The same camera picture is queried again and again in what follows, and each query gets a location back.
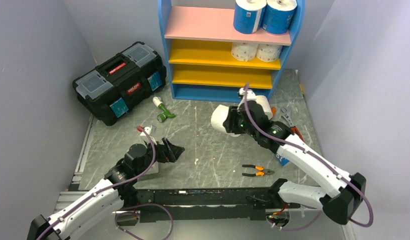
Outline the white dotted roll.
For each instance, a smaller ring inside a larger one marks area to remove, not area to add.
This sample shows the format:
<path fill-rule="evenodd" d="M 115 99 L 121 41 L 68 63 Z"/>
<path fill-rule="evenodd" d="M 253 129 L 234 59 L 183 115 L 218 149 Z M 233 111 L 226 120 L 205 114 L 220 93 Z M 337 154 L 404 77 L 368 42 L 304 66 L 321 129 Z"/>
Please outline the white dotted roll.
<path fill-rule="evenodd" d="M 238 61 L 249 62 L 256 57 L 258 43 L 233 42 L 231 55 Z"/>

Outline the blue cartoon roll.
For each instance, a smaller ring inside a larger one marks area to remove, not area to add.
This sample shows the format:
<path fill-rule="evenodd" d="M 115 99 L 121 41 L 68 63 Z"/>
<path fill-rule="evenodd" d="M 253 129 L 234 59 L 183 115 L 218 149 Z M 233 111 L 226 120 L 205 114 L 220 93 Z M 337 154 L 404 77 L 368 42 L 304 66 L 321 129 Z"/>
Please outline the blue cartoon roll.
<path fill-rule="evenodd" d="M 261 28 L 272 35 L 285 34 L 297 6 L 296 0 L 267 0 Z"/>

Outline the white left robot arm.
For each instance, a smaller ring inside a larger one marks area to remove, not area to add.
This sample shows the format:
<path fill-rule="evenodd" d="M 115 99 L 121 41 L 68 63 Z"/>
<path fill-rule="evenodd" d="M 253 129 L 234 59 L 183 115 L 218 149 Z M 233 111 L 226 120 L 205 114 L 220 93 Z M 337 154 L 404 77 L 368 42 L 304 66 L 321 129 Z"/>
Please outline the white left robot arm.
<path fill-rule="evenodd" d="M 101 215 L 132 209 L 139 203 L 134 187 L 138 178 L 155 163 L 176 162 L 184 151 L 167 138 L 132 145 L 90 191 L 49 217 L 37 216 L 30 224 L 27 239 L 74 240 L 100 221 Z"/>

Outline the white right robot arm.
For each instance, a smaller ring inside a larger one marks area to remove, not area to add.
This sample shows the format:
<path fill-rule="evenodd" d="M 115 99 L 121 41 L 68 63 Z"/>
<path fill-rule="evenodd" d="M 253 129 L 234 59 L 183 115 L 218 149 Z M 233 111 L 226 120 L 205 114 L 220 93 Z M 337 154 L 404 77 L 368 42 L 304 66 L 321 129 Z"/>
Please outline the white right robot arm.
<path fill-rule="evenodd" d="M 317 182 L 317 186 L 309 186 L 277 179 L 268 189 L 268 200 L 273 207 L 301 204 L 322 210 L 340 225 L 353 222 L 362 227 L 371 226 L 374 212 L 365 196 L 366 178 L 358 172 L 350 174 L 324 159 L 289 126 L 271 120 L 271 113 L 256 100 L 238 106 L 219 105 L 211 115 L 211 125 L 232 137 L 249 135 L 258 145 L 286 158 Z"/>

